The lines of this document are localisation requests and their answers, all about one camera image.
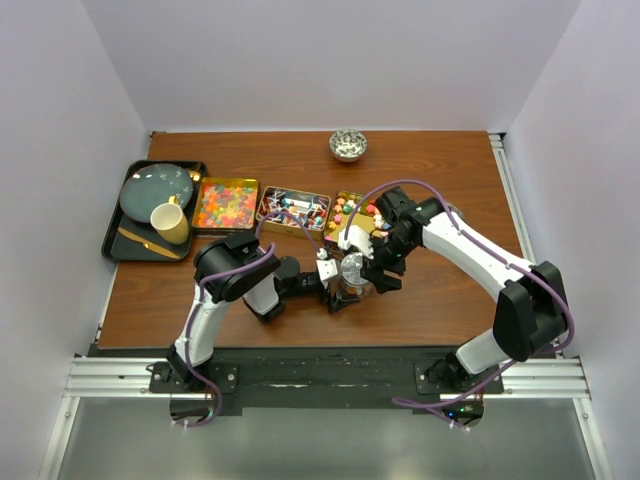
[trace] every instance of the yellow mug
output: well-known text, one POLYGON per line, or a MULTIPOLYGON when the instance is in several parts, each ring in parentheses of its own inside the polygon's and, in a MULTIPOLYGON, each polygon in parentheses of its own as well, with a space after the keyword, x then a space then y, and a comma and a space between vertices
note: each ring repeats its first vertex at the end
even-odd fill
POLYGON ((151 226, 167 242, 180 245, 189 238, 189 224, 180 205, 171 201, 163 203, 151 212, 151 226))

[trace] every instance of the wooden table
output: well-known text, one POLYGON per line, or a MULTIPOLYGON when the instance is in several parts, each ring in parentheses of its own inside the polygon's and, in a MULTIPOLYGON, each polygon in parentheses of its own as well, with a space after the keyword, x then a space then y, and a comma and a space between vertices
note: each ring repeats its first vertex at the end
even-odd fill
MULTIPOLYGON (((333 197, 339 189, 365 193, 400 178, 435 185, 462 209, 476 230, 521 255, 500 176, 484 132, 368 132, 369 150, 353 165, 331 157, 327 132, 194 133, 154 135, 149 159, 205 162, 216 177, 257 178, 273 185, 333 197)), ((416 200, 430 194, 407 186, 416 200)), ((314 252, 301 238, 265 232, 276 255, 295 256, 314 268, 314 252)), ((113 286, 100 348, 166 347, 179 335, 193 298, 193 256, 211 241, 196 238, 180 263, 123 262, 113 286)), ((335 315, 314 298, 287 300, 275 323, 264 326, 236 302, 216 344, 445 345, 460 344, 493 323, 495 305, 485 291, 440 256, 416 250, 404 287, 335 315)))

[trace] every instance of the white wall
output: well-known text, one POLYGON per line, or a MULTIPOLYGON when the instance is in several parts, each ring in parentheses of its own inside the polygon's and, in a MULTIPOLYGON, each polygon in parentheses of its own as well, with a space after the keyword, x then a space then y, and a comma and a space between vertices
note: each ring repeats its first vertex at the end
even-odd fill
POLYGON ((511 124, 579 0, 83 0, 153 130, 511 124))
POLYGON ((0 2, 0 478, 35 478, 113 266, 100 245, 147 142, 79 0, 0 2))
POLYGON ((507 134, 539 258, 564 275, 619 480, 640 470, 640 3, 584 0, 507 134))

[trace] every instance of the yellow knife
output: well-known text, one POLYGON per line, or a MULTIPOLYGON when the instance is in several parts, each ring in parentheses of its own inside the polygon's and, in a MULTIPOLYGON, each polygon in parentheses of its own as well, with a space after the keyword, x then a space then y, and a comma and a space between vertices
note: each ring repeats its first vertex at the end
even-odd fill
POLYGON ((133 232, 130 232, 129 230, 119 227, 118 228, 118 233, 120 233, 120 235, 123 235, 125 237, 127 237, 129 240, 133 240, 134 242, 138 242, 141 243, 144 248, 146 248, 147 250, 150 250, 154 253, 157 253, 159 255, 163 255, 165 257, 169 257, 169 258, 173 258, 175 260, 179 260, 180 256, 173 253, 171 250, 161 247, 160 245, 156 245, 153 242, 150 242, 149 240, 147 240, 146 238, 142 238, 138 235, 136 235, 133 232))

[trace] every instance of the cable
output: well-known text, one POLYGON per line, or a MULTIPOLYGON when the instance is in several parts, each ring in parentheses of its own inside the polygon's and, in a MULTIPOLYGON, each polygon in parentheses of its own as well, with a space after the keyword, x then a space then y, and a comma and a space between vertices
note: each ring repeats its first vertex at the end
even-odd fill
POLYGON ((207 277, 204 277, 198 283, 198 286, 200 287, 200 297, 198 298, 198 303, 196 304, 196 306, 191 311, 191 315, 189 315, 189 318, 187 319, 187 325, 186 325, 186 328, 185 328, 185 337, 186 337, 186 340, 184 342, 185 363, 187 364, 187 369, 189 370, 189 372, 191 372, 191 374, 194 377, 196 377, 198 380, 203 382, 205 385, 209 386, 210 389, 215 392, 216 399, 218 400, 218 405, 215 408, 215 410, 213 410, 209 414, 209 416, 207 418, 205 418, 204 420, 196 422, 196 423, 194 423, 192 425, 189 425, 189 423, 185 420, 185 422, 183 424, 185 427, 201 427, 203 425, 206 425, 206 424, 210 423, 215 417, 217 417, 220 414, 220 411, 222 410, 222 392, 220 392, 220 389, 218 388, 218 386, 215 383, 213 383, 211 380, 209 380, 205 376, 200 375, 200 373, 198 373, 196 371, 196 369, 194 368, 193 364, 191 363, 191 355, 189 353, 189 344, 191 343, 191 329, 193 328, 193 322, 194 322, 195 318, 198 316, 198 312, 200 311, 200 309, 202 308, 202 305, 204 303, 205 286, 209 282, 213 282, 213 281, 219 280, 221 278, 226 278, 226 277, 230 277, 232 275, 237 275, 237 274, 240 274, 240 273, 245 273, 245 272, 248 272, 250 270, 253 270, 254 268, 259 267, 260 265, 265 263, 267 260, 269 260, 269 258, 271 258, 273 256, 275 251, 276 251, 276 245, 275 245, 275 243, 272 243, 271 245, 269 245, 269 249, 267 250, 267 252, 263 256, 261 256, 258 260, 256 260, 255 262, 250 263, 249 265, 244 265, 242 267, 235 268, 233 270, 229 270, 227 272, 221 272, 221 273, 216 273, 214 275, 209 275, 207 277))
MULTIPOLYGON (((374 188, 369 193, 367 193, 364 197, 362 197, 362 199, 358 202, 358 204, 353 209, 353 212, 349 216, 349 220, 347 220, 347 225, 346 225, 345 231, 344 231, 344 238, 345 239, 348 238, 347 234, 349 232, 349 228, 351 227, 351 223, 353 222, 353 218, 354 218, 355 212, 360 210, 360 207, 362 206, 362 204, 365 201, 367 201, 372 195, 375 195, 376 193, 378 193, 381 190, 384 190, 386 188, 393 187, 393 186, 396 186, 396 185, 401 185, 401 184, 420 185, 421 187, 424 187, 427 190, 431 191, 436 196, 438 201, 442 204, 442 207, 444 208, 444 211, 447 214, 447 217, 451 221, 451 224, 455 227, 456 230, 458 230, 460 235, 463 235, 467 240, 469 240, 471 243, 476 245, 482 251, 484 251, 485 253, 491 255, 497 261, 499 261, 500 263, 505 265, 506 268, 513 268, 516 272, 524 275, 525 277, 530 279, 532 282, 536 283, 545 292, 547 292, 551 296, 551 298, 553 298, 553 300, 555 300, 555 302, 560 306, 560 309, 562 310, 562 313, 565 316, 565 320, 567 322, 568 335, 567 335, 567 338, 560 345, 558 345, 557 347, 555 347, 555 348, 554 347, 545 348, 545 349, 541 350, 541 352, 548 353, 548 352, 556 352, 556 351, 562 350, 562 349, 566 348, 573 341, 573 337, 575 335, 575 322, 574 322, 574 319, 573 319, 573 315, 571 314, 571 311, 569 310, 569 305, 567 305, 567 302, 560 296, 560 294, 558 294, 558 292, 556 292, 553 288, 551 288, 551 286, 549 286, 546 282, 544 282, 541 278, 539 278, 534 273, 531 273, 530 271, 525 270, 524 268, 522 268, 522 267, 520 267, 518 265, 513 265, 513 264, 509 263, 509 261, 506 258, 504 258, 502 255, 500 255, 497 252, 494 252, 491 248, 486 246, 484 243, 482 243, 480 240, 475 238, 469 232, 466 232, 464 229, 460 228, 460 225, 458 224, 458 222, 456 221, 455 217, 453 216, 453 213, 451 211, 451 207, 449 206, 449 203, 444 199, 442 194, 440 192, 438 192, 438 190, 436 190, 432 185, 430 185, 428 183, 422 182, 420 180, 402 179, 402 180, 395 180, 393 182, 387 182, 387 183, 385 183, 383 185, 380 185, 379 187, 374 188)), ((494 378, 497 378, 505 370, 507 370, 508 368, 511 368, 516 363, 517 362, 515 360, 510 360, 509 362, 505 363, 502 367, 500 367, 496 372, 490 374, 487 378, 485 378, 480 383, 478 383, 476 386, 474 386, 473 388, 471 388, 467 392, 463 393, 462 395, 457 396, 456 398, 454 398, 452 400, 446 400, 446 401, 437 402, 437 403, 419 403, 419 402, 416 402, 416 401, 408 399, 408 398, 394 397, 394 398, 391 399, 391 401, 395 405, 398 405, 400 407, 417 408, 417 409, 427 410, 427 411, 433 413, 434 415, 437 415, 439 417, 443 417, 447 421, 452 421, 451 419, 447 418, 444 414, 442 414, 441 412, 439 412, 438 410, 435 410, 435 409, 444 408, 444 407, 448 407, 450 405, 453 405, 453 404, 455 404, 455 403, 457 403, 457 402, 459 402, 461 400, 464 400, 468 396, 473 395, 474 393, 482 390, 487 385, 489 385, 489 383, 491 383, 494 378)), ((458 426, 464 427, 464 425, 460 424, 459 422, 454 422, 454 423, 457 424, 458 426)))
POLYGON ((311 242, 311 245, 313 246, 314 250, 316 252, 320 251, 320 247, 318 246, 316 241, 311 236, 311 233, 309 233, 309 229, 304 226, 304 224, 302 223, 302 221, 298 217, 296 217, 295 215, 293 215, 293 214, 291 214, 289 212, 282 212, 282 211, 280 211, 280 212, 269 212, 265 216, 263 216, 262 220, 260 220, 260 223, 258 223, 258 228, 256 228, 256 237, 260 238, 260 233, 262 232, 262 227, 264 226, 264 222, 266 222, 269 218, 279 217, 280 215, 284 215, 285 217, 290 218, 291 220, 296 222, 298 224, 298 226, 302 229, 304 234, 307 236, 309 241, 311 242))

